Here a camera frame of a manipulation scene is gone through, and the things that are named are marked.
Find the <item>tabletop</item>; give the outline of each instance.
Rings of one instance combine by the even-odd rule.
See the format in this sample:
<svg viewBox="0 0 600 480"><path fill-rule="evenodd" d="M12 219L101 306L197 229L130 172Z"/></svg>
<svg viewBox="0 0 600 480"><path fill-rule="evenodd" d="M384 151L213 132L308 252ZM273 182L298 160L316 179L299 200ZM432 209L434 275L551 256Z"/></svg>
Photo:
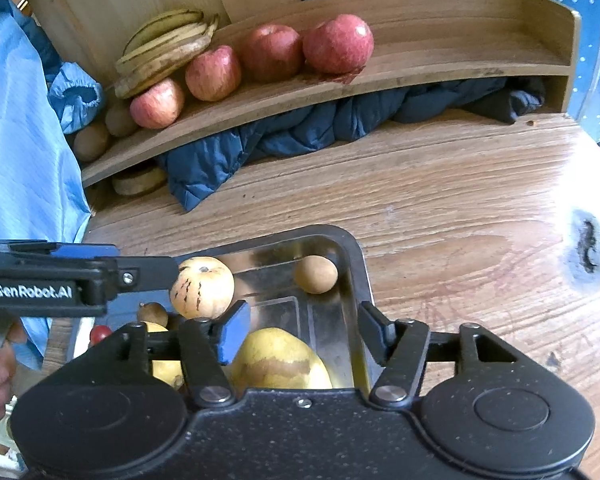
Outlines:
<svg viewBox="0 0 600 480"><path fill-rule="evenodd" d="M582 468L600 479L600 149L572 119L387 122L357 142L242 168L188 214L166 188L117 199L84 241L177 255L321 223L357 238L390 318L447 332L478 322L578 389L597 421ZM47 371L67 341L56 320Z"/></svg>

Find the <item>bunch of bananas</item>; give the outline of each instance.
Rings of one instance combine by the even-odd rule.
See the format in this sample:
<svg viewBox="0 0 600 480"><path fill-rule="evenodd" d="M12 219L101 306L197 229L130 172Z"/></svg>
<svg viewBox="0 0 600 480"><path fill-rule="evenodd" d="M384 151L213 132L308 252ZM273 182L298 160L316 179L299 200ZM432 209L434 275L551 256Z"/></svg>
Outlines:
<svg viewBox="0 0 600 480"><path fill-rule="evenodd" d="M120 79L116 96L133 97L186 65L211 43L218 28L216 14L209 25L201 10L169 10L146 22L126 44L116 62Z"/></svg>

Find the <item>wooden shelf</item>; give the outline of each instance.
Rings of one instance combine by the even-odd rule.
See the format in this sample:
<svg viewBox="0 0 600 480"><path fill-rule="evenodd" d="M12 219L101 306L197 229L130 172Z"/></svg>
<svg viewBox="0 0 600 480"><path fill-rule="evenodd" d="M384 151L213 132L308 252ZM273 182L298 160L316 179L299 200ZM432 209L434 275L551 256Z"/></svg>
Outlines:
<svg viewBox="0 0 600 480"><path fill-rule="evenodd" d="M250 121L346 96L419 83L486 76L554 76L548 103L564 110L580 30L576 12L552 0L309 0L229 25L214 44L236 45L267 22L305 30L336 14L361 16L376 49L357 75L304 73L274 84L245 84L214 104L189 105L159 132L117 142L82 172L85 186L192 140Z"/></svg>

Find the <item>dark blue fabric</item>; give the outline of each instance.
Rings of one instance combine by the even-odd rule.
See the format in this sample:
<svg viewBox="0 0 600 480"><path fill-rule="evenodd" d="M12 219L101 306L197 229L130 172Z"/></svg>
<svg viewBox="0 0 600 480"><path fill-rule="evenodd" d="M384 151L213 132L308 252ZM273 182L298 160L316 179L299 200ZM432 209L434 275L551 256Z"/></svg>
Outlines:
<svg viewBox="0 0 600 480"><path fill-rule="evenodd" d="M512 123L543 101L540 78L495 77L396 88L243 124L194 140L157 160L168 174L169 190L190 211L243 164L265 156L315 152L336 140L351 142L364 137L387 119L416 123L449 107L471 106L475 113Z"/></svg>

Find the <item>metal bolt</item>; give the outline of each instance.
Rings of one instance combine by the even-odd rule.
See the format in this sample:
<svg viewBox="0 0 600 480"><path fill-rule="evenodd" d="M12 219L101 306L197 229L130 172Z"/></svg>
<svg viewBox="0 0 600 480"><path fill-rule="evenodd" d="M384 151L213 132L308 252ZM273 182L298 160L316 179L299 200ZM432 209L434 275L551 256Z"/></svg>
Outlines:
<svg viewBox="0 0 600 480"><path fill-rule="evenodd" d="M314 404L312 403L311 399L296 399L296 406L298 408L310 408L312 407Z"/></svg>
<svg viewBox="0 0 600 480"><path fill-rule="evenodd" d="M407 397L407 392L404 391L404 388L394 386L393 384L379 386L376 388L374 394L382 402L400 402Z"/></svg>
<svg viewBox="0 0 600 480"><path fill-rule="evenodd" d="M210 404L222 404L231 399L231 392L224 386L205 386L200 390L200 399Z"/></svg>

